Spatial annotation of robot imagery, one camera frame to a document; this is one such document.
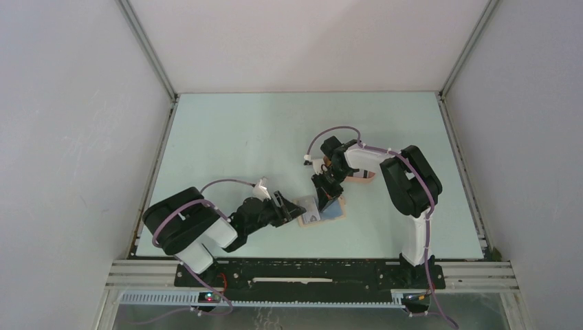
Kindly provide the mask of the beige leather card holder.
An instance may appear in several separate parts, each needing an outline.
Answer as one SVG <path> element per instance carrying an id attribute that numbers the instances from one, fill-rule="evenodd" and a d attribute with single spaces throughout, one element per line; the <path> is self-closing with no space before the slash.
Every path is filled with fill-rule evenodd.
<path id="1" fill-rule="evenodd" d="M 321 214 L 322 220 L 319 221 L 319 222 L 317 222 L 316 224 L 312 224 L 312 225 L 300 225 L 299 224 L 300 217 L 298 217 L 297 218 L 298 225 L 300 227 L 309 227 L 309 226 L 323 224 L 323 223 L 326 223 L 328 221 L 334 221 L 334 220 L 338 220 L 338 219 L 345 218 L 346 217 L 346 210 L 345 210 L 345 200 L 344 200 L 344 197 L 340 197 L 336 202 L 334 202 L 333 204 L 331 204 L 324 212 L 321 212 L 320 211 L 320 214 Z"/>

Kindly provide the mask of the white credit card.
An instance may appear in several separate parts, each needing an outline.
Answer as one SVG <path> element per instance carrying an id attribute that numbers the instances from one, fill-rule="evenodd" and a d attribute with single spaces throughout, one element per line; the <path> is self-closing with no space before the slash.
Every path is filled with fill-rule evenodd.
<path id="1" fill-rule="evenodd" d="M 301 197 L 297 200 L 296 204 L 305 209 L 305 213 L 299 219 L 300 225 L 308 226 L 322 220 L 320 211 L 318 210 L 317 200 L 314 196 Z"/>

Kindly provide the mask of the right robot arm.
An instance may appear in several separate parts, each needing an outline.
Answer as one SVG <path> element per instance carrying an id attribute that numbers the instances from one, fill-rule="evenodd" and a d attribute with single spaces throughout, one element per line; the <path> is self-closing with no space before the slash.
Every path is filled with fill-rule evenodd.
<path id="1" fill-rule="evenodd" d="M 443 186 L 419 147 L 410 145 L 399 152 L 368 146 L 354 139 L 341 143 L 332 136 L 324 141 L 321 160 L 305 156 L 314 167 L 311 180 L 316 189 L 317 208 L 323 211 L 343 193 L 342 183 L 357 171 L 380 173 L 394 207 L 410 217 L 401 256 L 408 263 L 399 276 L 408 287 L 418 287 L 428 277 L 423 265 L 430 259 L 432 215 Z"/>

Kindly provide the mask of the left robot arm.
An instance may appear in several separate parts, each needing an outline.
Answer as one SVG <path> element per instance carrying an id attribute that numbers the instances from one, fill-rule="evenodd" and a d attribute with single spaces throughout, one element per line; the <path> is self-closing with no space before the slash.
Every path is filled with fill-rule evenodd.
<path id="1" fill-rule="evenodd" d="M 220 211 L 195 187 L 155 203 L 142 215 L 143 224 L 152 234 L 152 244 L 187 265 L 191 278 L 199 285 L 213 284 L 217 267 L 214 256 L 202 242 L 204 239 L 233 252 L 256 231 L 283 226 L 307 212 L 278 190 L 271 194 L 262 183 L 251 187 L 252 196 L 230 215 Z"/>

